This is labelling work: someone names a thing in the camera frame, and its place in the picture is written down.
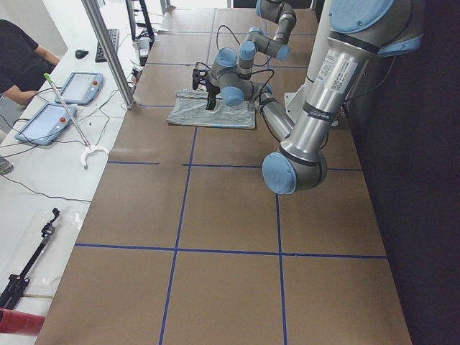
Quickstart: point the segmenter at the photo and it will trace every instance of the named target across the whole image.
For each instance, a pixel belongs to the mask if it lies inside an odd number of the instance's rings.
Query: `green tip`
[[[48,83],[51,83],[51,76],[48,73],[43,74]]]

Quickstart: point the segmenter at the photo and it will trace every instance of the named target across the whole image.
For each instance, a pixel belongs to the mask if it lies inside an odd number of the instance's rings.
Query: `blue joint cap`
[[[243,91],[236,86],[222,88],[221,95],[227,106],[238,106],[244,101]]]
[[[402,54],[407,54],[409,52],[413,52],[420,48],[420,45],[422,44],[422,37],[423,35],[421,34],[418,37],[414,37],[410,40],[404,41],[404,42],[399,42],[395,43],[393,45],[388,45],[386,47],[380,48],[378,55],[379,56],[396,56],[396,55],[402,55]]]
[[[254,56],[256,56],[256,53],[257,53],[257,47],[253,41],[244,41],[239,46],[239,57],[242,60],[250,61],[254,59]]]
[[[288,58],[290,53],[290,47],[288,45],[283,45],[278,53],[276,54],[276,59],[284,61]]]
[[[252,27],[251,29],[249,29],[249,32],[258,32],[261,35],[264,34],[264,30],[260,29],[259,27]]]
[[[262,163],[267,187],[276,194],[291,194],[297,186],[297,175],[289,159],[279,152],[270,153]]]
[[[238,55],[231,48],[221,48],[214,61],[222,67],[235,67],[238,62]]]
[[[256,14],[258,17],[262,18],[262,0],[257,0],[256,3]]]
[[[332,1],[329,12],[331,26],[342,34],[361,32],[378,22],[395,0]]]

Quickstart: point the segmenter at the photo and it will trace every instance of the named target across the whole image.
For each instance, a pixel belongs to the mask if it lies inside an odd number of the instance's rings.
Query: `tablet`
[[[85,106],[101,89],[104,76],[101,73],[73,72],[61,88],[60,95],[67,104]]]
[[[72,115],[77,108],[69,106]],[[21,142],[31,142],[37,145],[51,143],[72,121],[64,106],[56,103],[46,103],[19,131],[14,138]]]

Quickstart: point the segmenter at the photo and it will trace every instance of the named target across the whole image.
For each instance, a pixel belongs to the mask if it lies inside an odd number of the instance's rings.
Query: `brown table surface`
[[[280,100],[317,29],[297,14],[290,57],[269,62]],[[36,345],[410,344],[349,130],[331,130],[322,185],[277,196],[259,117],[255,130],[167,125],[220,24],[239,39],[276,30],[253,9],[166,15]],[[237,47],[225,29],[219,44]]]

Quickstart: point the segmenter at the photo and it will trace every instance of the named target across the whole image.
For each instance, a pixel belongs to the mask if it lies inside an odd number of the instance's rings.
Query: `white desk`
[[[123,4],[108,5],[101,9],[108,28],[120,29],[118,56],[128,76],[139,63],[137,52],[132,47],[127,23],[126,8]],[[103,73],[104,84],[97,97],[87,106],[78,107],[77,120],[89,115],[109,99],[112,91],[117,89],[115,80],[107,63],[95,63],[97,40],[92,29],[82,28],[82,35],[68,48],[67,53],[52,73],[57,86],[64,84],[71,72]],[[86,48],[90,52],[81,60],[75,58],[76,49]],[[42,89],[49,88],[47,83]],[[55,99],[55,94],[48,91],[40,94],[48,101]],[[22,118],[31,118],[44,104],[35,97],[22,114]],[[111,100],[102,108],[104,115],[96,111],[90,117],[79,122],[83,133],[91,144],[95,144],[101,136],[100,145],[112,148],[126,113],[126,106],[117,91]],[[21,129],[25,122],[18,122],[14,128]],[[0,145],[0,155],[15,155],[32,147],[30,144],[18,144],[11,130]],[[57,140],[68,142],[81,138],[74,126],[69,126]],[[33,190],[49,196],[62,196],[91,201],[98,185],[107,154],[97,152],[87,159],[88,169],[84,170],[80,155],[84,146],[77,142],[54,142],[50,146],[39,146],[30,151],[7,157],[14,164],[14,171],[7,175],[12,180],[24,183]],[[41,242],[41,229],[52,219],[51,210],[56,207],[61,211],[54,223],[56,234],[29,272],[31,283],[26,294],[38,294],[46,298],[22,298],[17,305],[18,311],[35,313],[45,316],[50,307],[52,297],[58,286],[59,278],[67,264],[75,239],[80,231],[90,203],[50,199],[29,192],[26,188],[0,177],[0,290],[6,287],[10,273],[19,274]],[[0,334],[0,345],[33,344],[35,337]]]

